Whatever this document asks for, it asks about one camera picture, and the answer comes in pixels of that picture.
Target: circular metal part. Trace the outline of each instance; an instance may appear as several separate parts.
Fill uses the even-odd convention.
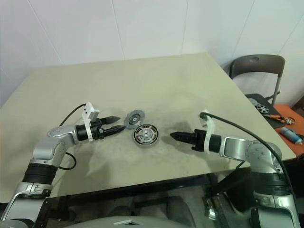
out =
[[[295,119],[292,117],[286,117],[285,121],[288,125],[294,125],[295,124]]]
[[[267,114],[269,113],[269,109],[265,106],[265,105],[262,105],[262,104],[258,104],[256,106],[257,110],[262,113],[262,114]]]
[[[124,125],[127,129],[135,129],[144,119],[144,112],[142,110],[134,110],[130,112],[124,119]]]
[[[251,104],[253,105],[253,106],[257,106],[257,105],[259,105],[260,103],[259,102],[257,102],[255,99],[253,99],[253,98],[248,98],[248,100],[251,102]]]
[[[158,139],[157,128],[150,124],[139,126],[133,133],[133,140],[140,147],[151,147],[157,143]]]

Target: chair backrest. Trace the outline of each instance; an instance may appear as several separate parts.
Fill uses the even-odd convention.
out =
[[[249,72],[267,72],[282,77],[285,59],[276,55],[250,55],[235,59],[230,66],[229,77]]]

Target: gray chair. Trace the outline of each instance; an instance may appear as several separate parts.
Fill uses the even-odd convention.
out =
[[[235,59],[230,66],[229,77],[234,79],[236,76],[249,72],[266,72],[277,74],[277,81],[275,85],[275,92],[272,96],[265,98],[269,100],[272,98],[271,105],[274,106],[276,96],[279,93],[278,89],[285,65],[285,59],[282,56],[276,55],[250,55],[242,56]]]

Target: beige table surface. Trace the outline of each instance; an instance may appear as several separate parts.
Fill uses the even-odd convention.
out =
[[[208,53],[33,69],[1,109],[0,202],[8,202],[22,180],[35,144],[76,106],[92,102],[100,117],[123,123],[134,109],[144,123],[159,128],[160,140],[137,147],[132,130],[69,149],[77,158],[71,171],[59,170],[51,196],[111,189],[235,168],[237,161],[195,152],[174,141],[174,131],[201,129],[203,109],[236,122],[295,157]],[[81,111],[67,121],[79,122]],[[248,137],[216,121],[217,134]],[[72,161],[66,156],[62,165]]]

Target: pliers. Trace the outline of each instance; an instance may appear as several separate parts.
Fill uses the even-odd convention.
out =
[[[267,114],[264,114],[263,116],[265,117],[269,117],[270,119],[273,119],[273,120],[277,120],[281,123],[285,123],[285,118],[280,116],[280,115],[267,115]]]

